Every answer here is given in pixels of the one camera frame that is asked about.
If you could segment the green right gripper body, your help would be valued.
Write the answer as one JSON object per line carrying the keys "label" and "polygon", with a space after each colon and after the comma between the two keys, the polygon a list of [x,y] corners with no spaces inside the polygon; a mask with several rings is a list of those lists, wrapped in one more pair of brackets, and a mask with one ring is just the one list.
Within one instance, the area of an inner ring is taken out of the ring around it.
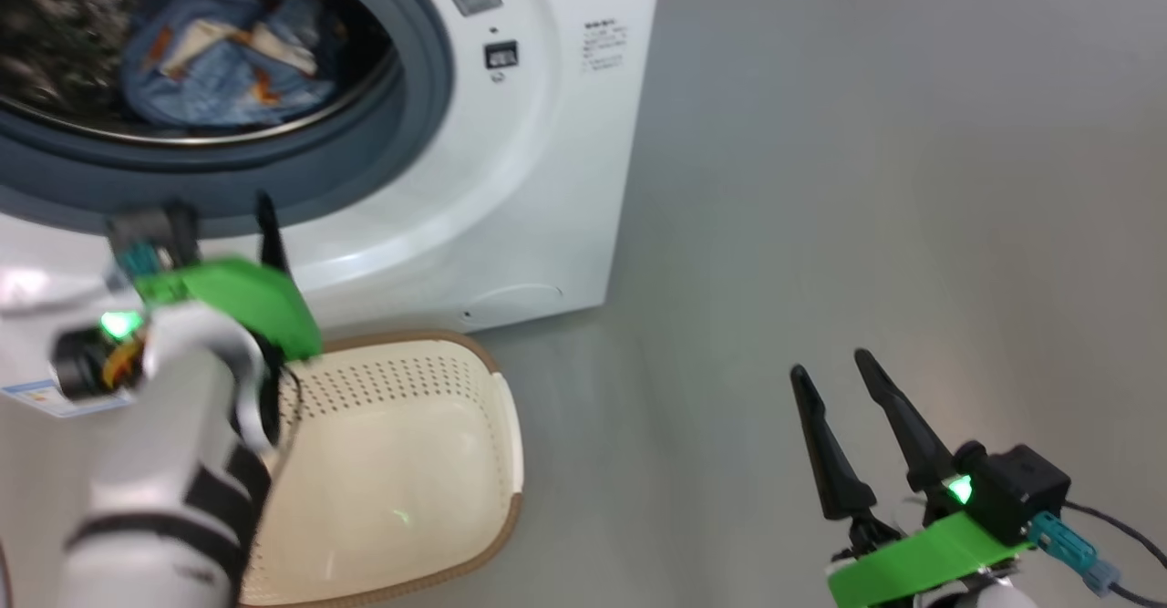
{"label": "green right gripper body", "polygon": [[957,513],[850,562],[837,562],[826,583],[837,608],[911,608],[917,595],[1030,547],[1029,541],[1001,544],[966,513]]}

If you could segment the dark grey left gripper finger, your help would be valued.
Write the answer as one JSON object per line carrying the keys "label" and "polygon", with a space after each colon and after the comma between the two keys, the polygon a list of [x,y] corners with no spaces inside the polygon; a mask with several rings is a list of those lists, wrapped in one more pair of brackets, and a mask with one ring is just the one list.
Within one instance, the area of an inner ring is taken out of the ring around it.
{"label": "dark grey left gripper finger", "polygon": [[268,193],[257,193],[253,216],[260,235],[258,249],[259,264],[263,267],[275,270],[286,277],[291,277],[292,273],[286,249],[284,249],[284,237],[281,237],[278,211]]}

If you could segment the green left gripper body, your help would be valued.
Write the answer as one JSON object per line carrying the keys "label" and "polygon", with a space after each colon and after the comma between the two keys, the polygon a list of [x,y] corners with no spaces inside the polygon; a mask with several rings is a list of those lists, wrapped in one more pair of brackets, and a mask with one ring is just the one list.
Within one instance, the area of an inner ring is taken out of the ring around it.
{"label": "green left gripper body", "polygon": [[320,326],[292,277],[242,256],[138,277],[134,288],[149,306],[207,303],[261,335],[286,359],[310,359],[324,351]]}

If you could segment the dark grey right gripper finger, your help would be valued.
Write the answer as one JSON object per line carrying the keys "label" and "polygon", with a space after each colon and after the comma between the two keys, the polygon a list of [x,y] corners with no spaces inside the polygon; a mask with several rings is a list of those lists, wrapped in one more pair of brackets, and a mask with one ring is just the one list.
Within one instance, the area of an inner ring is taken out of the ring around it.
{"label": "dark grey right gripper finger", "polygon": [[862,376],[864,386],[872,400],[883,408],[883,415],[896,438],[907,464],[907,482],[911,491],[925,492],[930,499],[953,499],[946,482],[957,475],[946,445],[915,408],[909,397],[883,371],[871,350],[857,349],[853,358]]}
{"label": "dark grey right gripper finger", "polygon": [[826,417],[822,394],[815,387],[805,366],[794,366],[790,382],[797,408],[799,408],[801,433],[803,433],[815,487],[820,497],[822,517],[825,520],[854,520],[871,517],[871,508],[876,498],[871,489],[858,478],[843,453]]}

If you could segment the light blue printed garment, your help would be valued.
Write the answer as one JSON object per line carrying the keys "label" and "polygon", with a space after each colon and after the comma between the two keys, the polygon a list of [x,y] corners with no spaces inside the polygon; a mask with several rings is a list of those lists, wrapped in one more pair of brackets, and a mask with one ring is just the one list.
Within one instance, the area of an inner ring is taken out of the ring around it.
{"label": "light blue printed garment", "polygon": [[314,74],[246,46],[221,40],[179,76],[147,60],[145,46],[123,53],[120,82],[126,109],[142,121],[172,128],[274,126],[308,116],[337,92],[337,48],[313,48]]}

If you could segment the cream white cloth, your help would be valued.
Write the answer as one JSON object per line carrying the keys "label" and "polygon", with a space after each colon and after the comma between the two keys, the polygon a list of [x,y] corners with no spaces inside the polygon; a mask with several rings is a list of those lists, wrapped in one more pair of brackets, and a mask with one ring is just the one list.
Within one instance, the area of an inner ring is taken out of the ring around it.
{"label": "cream white cloth", "polygon": [[195,19],[183,26],[165,26],[151,48],[149,61],[166,77],[177,77],[193,60],[221,42],[242,44],[259,55],[279,61],[305,76],[316,76],[317,61],[305,46],[286,42],[267,25],[256,25],[242,30],[233,25]]}

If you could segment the grey rubber door gasket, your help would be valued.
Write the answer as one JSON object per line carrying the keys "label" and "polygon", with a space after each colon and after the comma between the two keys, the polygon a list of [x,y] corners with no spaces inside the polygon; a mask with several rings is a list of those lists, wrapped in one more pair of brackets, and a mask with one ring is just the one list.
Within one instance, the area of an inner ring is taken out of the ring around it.
{"label": "grey rubber door gasket", "polygon": [[449,30],[433,0],[359,0],[391,35],[401,75],[316,126],[250,144],[168,148],[67,133],[0,109],[0,216],[99,233],[112,214],[188,202],[205,233],[253,232],[258,191],[281,221],[328,216],[397,179],[453,92]]}

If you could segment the cream perforated laundry basket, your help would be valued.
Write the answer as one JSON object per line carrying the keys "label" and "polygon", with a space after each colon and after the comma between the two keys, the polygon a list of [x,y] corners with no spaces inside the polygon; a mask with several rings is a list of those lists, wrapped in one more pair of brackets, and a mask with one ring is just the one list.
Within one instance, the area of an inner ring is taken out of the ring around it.
{"label": "cream perforated laundry basket", "polygon": [[239,608],[377,608],[471,573],[520,520],[520,418],[455,331],[359,335],[291,366]]}

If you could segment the white front-load washing machine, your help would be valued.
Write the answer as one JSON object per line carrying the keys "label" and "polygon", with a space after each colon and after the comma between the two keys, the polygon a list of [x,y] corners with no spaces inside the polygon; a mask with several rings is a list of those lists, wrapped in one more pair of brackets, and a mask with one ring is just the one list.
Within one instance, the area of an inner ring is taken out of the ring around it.
{"label": "white front-load washing machine", "polygon": [[[562,289],[562,314],[605,300],[657,0],[501,0],[449,30],[449,109],[397,179],[328,216],[278,221],[296,285],[329,337],[393,329],[462,333],[462,306],[513,284]],[[626,64],[584,75],[584,23],[621,18]],[[518,67],[487,69],[483,47],[520,43]],[[215,237],[209,256],[257,256],[259,232]],[[98,295],[113,263],[99,233],[0,216],[0,386],[51,377],[50,338],[135,298]]]}

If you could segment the blue energy label sticker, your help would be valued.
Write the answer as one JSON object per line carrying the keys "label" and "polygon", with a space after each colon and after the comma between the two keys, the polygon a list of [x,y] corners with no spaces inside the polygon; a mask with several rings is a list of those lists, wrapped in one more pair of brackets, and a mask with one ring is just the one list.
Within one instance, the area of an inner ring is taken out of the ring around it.
{"label": "blue energy label sticker", "polygon": [[81,401],[67,399],[53,379],[26,380],[26,383],[0,386],[0,396],[11,397],[18,404],[36,408],[55,418],[91,415],[104,410],[121,408],[134,403],[130,392],[117,392],[103,397],[84,397]]}

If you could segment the small printed text sticker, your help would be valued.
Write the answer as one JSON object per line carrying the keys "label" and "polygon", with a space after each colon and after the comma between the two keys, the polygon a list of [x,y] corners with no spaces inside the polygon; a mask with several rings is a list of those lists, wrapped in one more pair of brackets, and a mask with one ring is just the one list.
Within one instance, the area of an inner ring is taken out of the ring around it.
{"label": "small printed text sticker", "polygon": [[629,27],[624,19],[601,18],[587,21],[581,32],[580,72],[594,75],[624,67],[628,47]]}

